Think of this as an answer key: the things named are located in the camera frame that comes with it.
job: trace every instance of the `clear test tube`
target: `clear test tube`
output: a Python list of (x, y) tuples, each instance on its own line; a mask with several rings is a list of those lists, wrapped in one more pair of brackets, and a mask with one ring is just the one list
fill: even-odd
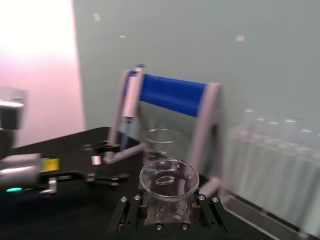
[(253, 182), (255, 181), (253, 177), (259, 163), (258, 156), (264, 147), (264, 142), (267, 135), (267, 126), (267, 119), (264, 117), (257, 117), (255, 119), (254, 129), (250, 139), (248, 140), (249, 145), (247, 148), (246, 157), (244, 158), (241, 178), (239, 179), (239, 192), (243, 198), (249, 201), (252, 201), (252, 188)]
[[(313, 149), (308, 151), (303, 159), (304, 168), (300, 174), (299, 184), (296, 186), (297, 191), (294, 196), (296, 204), (294, 206), (292, 204), (288, 214), (289, 219), (297, 226), (300, 226), (307, 217), (307, 209), (311, 207), (315, 200), (317, 188), (320, 186), (320, 134), (310, 136), (309, 146)], [(314, 202), (316, 205), (319, 204), (319, 199)]]
[(262, 143), (264, 146), (257, 156), (258, 167), (254, 173), (252, 187), (252, 202), (258, 206), (265, 207), (267, 204), (270, 185), (272, 182), (271, 173), (278, 157), (278, 146), (280, 138), (280, 123), (277, 119), (268, 118), (266, 137)]
[(297, 145), (295, 143), (298, 140), (298, 130), (298, 121), (293, 118), (286, 118), (281, 125), (281, 141), (275, 151), (274, 169), (269, 176), (269, 190), (265, 203), (266, 210), (277, 216), (281, 215), (284, 189), (296, 161), (295, 149)]
[(254, 124), (255, 111), (252, 108), (247, 108), (243, 112), (241, 125), (231, 131), (224, 176), (226, 188), (235, 194), (239, 194), (239, 179), (242, 176)]
[(309, 188), (309, 176), (305, 174), (310, 168), (310, 161), (312, 160), (312, 144), (313, 144), (313, 133), (308, 128), (303, 128), (299, 131), (297, 147), (295, 149), (295, 161), (292, 162), (293, 169), (289, 175), (289, 179), (286, 180), (286, 187), (283, 189), (284, 199), (280, 203), (281, 217), (288, 219), (290, 223), (293, 222), (293, 218), (290, 218), (291, 211), (300, 209), (301, 202), (297, 201), (297, 196), (301, 187)]

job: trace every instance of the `black platform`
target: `black platform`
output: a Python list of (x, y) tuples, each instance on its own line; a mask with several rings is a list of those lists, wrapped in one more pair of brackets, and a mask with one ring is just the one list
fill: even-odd
[[(96, 128), (13, 150), (13, 154), (42, 153), (58, 157), (65, 164), (81, 164), (91, 158), (83, 151), (84, 144), (98, 143), (108, 136), (108, 127)], [(130, 146), (137, 144), (134, 140)], [(142, 154), (103, 167), (110, 174), (129, 173), (130, 179), (116, 188), (89, 188), (78, 181), (61, 182), (57, 194), (40, 197), (34, 192), (0, 194), (1, 240), (102, 240), (118, 199), (137, 192)], [(206, 181), (200, 178), (200, 184)], [(226, 213), (225, 223), (230, 230), (248, 240), (270, 238), (243, 221)]]

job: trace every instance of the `glass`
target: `glass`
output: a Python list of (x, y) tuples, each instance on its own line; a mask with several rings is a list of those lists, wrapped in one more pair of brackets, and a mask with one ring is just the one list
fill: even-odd
[(190, 223), (199, 174), (189, 163), (168, 158), (150, 162), (142, 168), (139, 179), (147, 192), (146, 225)]
[(151, 129), (143, 135), (143, 164), (162, 158), (179, 159), (182, 153), (182, 136), (169, 129)]

